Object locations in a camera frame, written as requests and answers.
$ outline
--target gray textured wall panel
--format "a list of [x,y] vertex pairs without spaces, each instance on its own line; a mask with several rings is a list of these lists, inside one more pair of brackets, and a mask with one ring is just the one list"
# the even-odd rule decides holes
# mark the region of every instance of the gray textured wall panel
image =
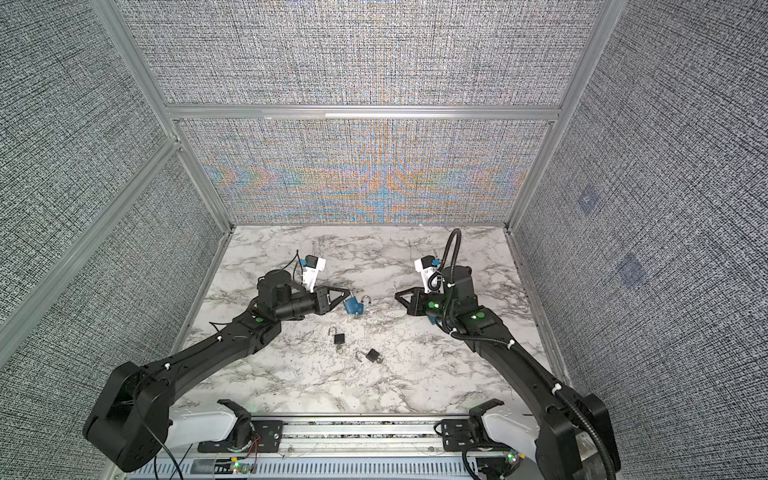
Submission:
[[118,5],[171,102],[559,104],[601,2]]
[[547,124],[185,120],[235,223],[501,223]]
[[115,366],[170,352],[219,239],[171,158],[0,370],[0,477],[98,477],[104,456],[81,430],[101,387]]
[[626,478],[766,477],[766,24],[631,1],[518,231]]
[[87,0],[0,5],[0,323],[164,139]]

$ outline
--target red wire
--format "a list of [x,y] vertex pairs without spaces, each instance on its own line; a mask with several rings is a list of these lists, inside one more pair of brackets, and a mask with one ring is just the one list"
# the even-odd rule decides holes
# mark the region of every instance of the red wire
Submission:
[[256,466],[256,450],[258,449],[256,446],[256,442],[261,440],[260,436],[257,436],[255,439],[253,439],[253,443],[250,444],[250,448],[248,449],[248,455],[245,455],[245,458],[243,460],[247,460],[248,457],[250,457],[250,451],[253,450],[253,467]]

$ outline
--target blue padlock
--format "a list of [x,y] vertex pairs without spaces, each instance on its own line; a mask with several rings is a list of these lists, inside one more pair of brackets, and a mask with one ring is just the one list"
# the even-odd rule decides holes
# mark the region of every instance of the blue padlock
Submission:
[[[371,304],[371,297],[367,295],[362,296],[362,301],[365,302],[366,298],[368,298],[368,305]],[[366,306],[365,303],[361,303],[357,301],[357,297],[353,296],[349,300],[344,301],[344,309],[347,313],[352,315],[362,315],[362,313],[365,311]]]

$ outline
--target white marble surface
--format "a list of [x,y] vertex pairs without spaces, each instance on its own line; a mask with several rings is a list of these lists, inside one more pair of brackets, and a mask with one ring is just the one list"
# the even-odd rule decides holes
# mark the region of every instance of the white marble surface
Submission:
[[[239,227],[187,338],[189,346],[214,333],[256,296],[257,279],[280,268],[299,249],[327,259],[317,284],[346,286],[363,316],[343,305],[325,316],[283,323],[265,350],[230,364],[183,396],[178,405],[232,399],[251,412],[454,413],[498,398],[525,404],[485,360],[430,324],[407,316],[395,291],[421,283],[413,260],[442,255],[444,227]],[[462,228],[458,264],[472,267],[481,304],[494,310],[531,354],[547,366],[515,264],[500,227]],[[339,354],[329,327],[346,334]],[[356,350],[376,349],[381,364],[358,362]]]

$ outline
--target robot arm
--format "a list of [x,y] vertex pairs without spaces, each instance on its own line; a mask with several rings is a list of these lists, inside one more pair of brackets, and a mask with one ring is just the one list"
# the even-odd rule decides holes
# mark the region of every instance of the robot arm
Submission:
[[[457,234],[451,266],[445,265],[451,240],[445,248],[440,270],[443,292],[429,291],[430,286],[413,287],[396,293],[396,299],[409,315],[428,316],[443,332],[463,340],[473,352],[488,360],[522,397],[538,424],[535,459],[544,478],[572,480],[583,477],[574,424],[588,431],[598,451],[602,450],[604,463],[610,462],[618,471],[621,460],[605,404],[595,395],[581,396],[560,382],[515,340],[502,319],[478,304],[472,269],[453,264],[461,243],[461,231],[454,230],[451,236],[453,239]],[[500,405],[500,402],[495,403],[481,414],[486,426],[485,436],[508,445],[510,437],[506,435],[512,434],[513,430],[528,432],[530,436],[530,426],[521,422],[519,415],[515,417],[504,412]],[[500,428],[505,422],[508,428]]]
[[[257,288],[259,294],[248,308],[215,335],[144,366],[126,362],[117,367],[88,416],[84,437],[124,472],[140,468],[168,439],[169,408],[185,392],[233,361],[262,350],[280,334],[280,322],[301,320],[309,313],[324,315],[351,294],[328,286],[310,292],[285,270],[269,272]],[[340,295],[332,300],[331,292]],[[235,413],[233,425],[243,416]],[[250,428],[250,414],[243,424]],[[247,440],[243,434],[239,437],[235,443]]]

